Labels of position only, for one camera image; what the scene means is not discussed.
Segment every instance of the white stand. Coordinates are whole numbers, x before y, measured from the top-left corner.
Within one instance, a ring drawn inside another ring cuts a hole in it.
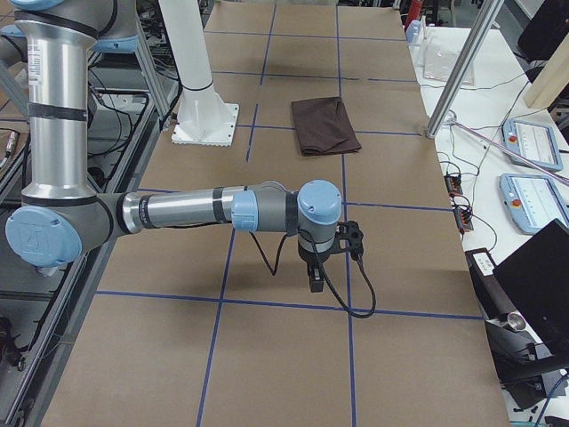
[[[229,146],[239,106],[215,92],[197,0],[159,0],[164,23],[184,85],[172,141]]]

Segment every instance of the black band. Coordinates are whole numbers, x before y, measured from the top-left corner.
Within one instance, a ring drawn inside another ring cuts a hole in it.
[[[110,20],[108,20],[108,23],[105,26],[105,28],[99,32],[99,36],[104,36],[110,31],[111,28],[113,28],[116,22],[117,15],[118,15],[118,0],[113,0],[113,12],[110,15]]]
[[[299,205],[297,202],[298,193],[287,191],[284,201],[284,224],[286,227],[286,235],[294,236],[298,233],[299,228]]]
[[[157,226],[152,223],[148,214],[148,202],[151,197],[152,195],[142,196],[139,202],[139,217],[145,229],[157,229]]]
[[[132,234],[131,231],[126,226],[126,222],[124,222],[124,215],[123,215],[123,203],[124,203],[124,200],[126,199],[127,194],[128,193],[121,194],[121,197],[119,197],[118,200],[116,201],[115,215],[116,215],[116,223],[118,224],[118,227],[125,234]]]
[[[108,209],[107,204],[105,204],[105,202],[103,202],[100,198],[97,197],[97,200],[95,200],[96,203],[98,203],[99,205],[102,206],[102,208],[105,210],[105,212],[107,213],[107,217],[108,217],[108,234],[107,234],[107,238],[105,238],[105,242],[108,242],[108,240],[110,239],[110,237],[113,235],[113,231],[115,231],[115,221],[113,220],[113,214],[110,212],[110,209]]]
[[[224,187],[213,189],[212,194],[213,215],[215,215],[215,221],[217,221],[218,224],[228,223],[225,212],[223,212],[223,189]]]
[[[68,109],[67,107],[55,107],[54,105],[28,104],[28,114],[30,117],[73,120],[74,122],[86,122],[89,116],[86,109]]]
[[[16,49],[16,51],[20,54],[20,59],[22,62],[24,62],[24,63],[28,62],[28,60],[26,59],[26,55],[20,49],[20,47],[16,44],[16,42],[14,42],[11,38],[9,38],[8,36],[6,36],[4,34],[2,34],[0,37],[3,38],[9,44],[11,44],[14,49]]]
[[[41,207],[68,207],[68,206],[85,206],[97,202],[97,197],[85,198],[39,198],[39,197],[21,197],[21,201],[26,205]]]
[[[208,89],[208,88],[212,87],[212,85],[213,85],[213,80],[212,80],[212,82],[211,82],[210,84],[208,84],[207,86],[204,86],[204,87],[202,87],[202,88],[200,88],[200,89],[191,89],[191,88],[189,88],[189,87],[187,87],[187,86],[184,86],[184,85],[182,85],[182,86],[184,87],[184,89],[188,89],[189,91],[192,91],[192,92],[201,92],[201,91],[204,91],[205,89]]]
[[[96,28],[89,27],[88,25],[82,24],[81,22],[77,22],[75,20],[68,20],[66,18],[61,18],[61,16],[51,15],[49,13],[16,11],[14,13],[14,19],[34,20],[36,22],[43,22],[44,24],[52,24],[57,27],[73,29],[74,31],[78,31],[92,38],[97,38],[99,35],[99,31]]]

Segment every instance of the blue joint cap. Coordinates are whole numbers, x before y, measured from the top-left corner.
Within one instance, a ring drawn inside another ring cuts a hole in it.
[[[10,3],[23,11],[44,11],[64,1],[65,0],[10,0]]]
[[[341,194],[328,181],[314,180],[304,184],[298,196],[299,210],[318,225],[332,225],[341,216]]]
[[[24,33],[22,33],[20,29],[13,24],[2,27],[2,29],[0,29],[0,34],[8,37],[26,38],[26,35],[24,35]]]
[[[24,206],[14,212],[6,223],[6,238],[16,254],[37,267],[72,262],[83,247],[65,218],[39,206]]]
[[[139,37],[102,38],[92,48],[94,52],[101,53],[133,53],[139,44]]]
[[[233,196],[231,221],[235,230],[251,231],[251,233],[257,231],[259,206],[254,191],[241,191]]]

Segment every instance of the device screen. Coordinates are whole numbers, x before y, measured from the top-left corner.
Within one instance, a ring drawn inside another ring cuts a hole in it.
[[[516,122],[516,132],[522,156],[550,165],[556,163],[547,127]]]
[[[567,225],[563,211],[547,180],[520,177],[512,178],[512,182],[532,227],[541,229],[556,218]]]

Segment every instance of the computer monitor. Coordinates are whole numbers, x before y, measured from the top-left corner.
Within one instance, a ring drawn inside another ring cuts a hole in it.
[[[550,222],[494,276],[551,353],[569,353],[569,229]]]

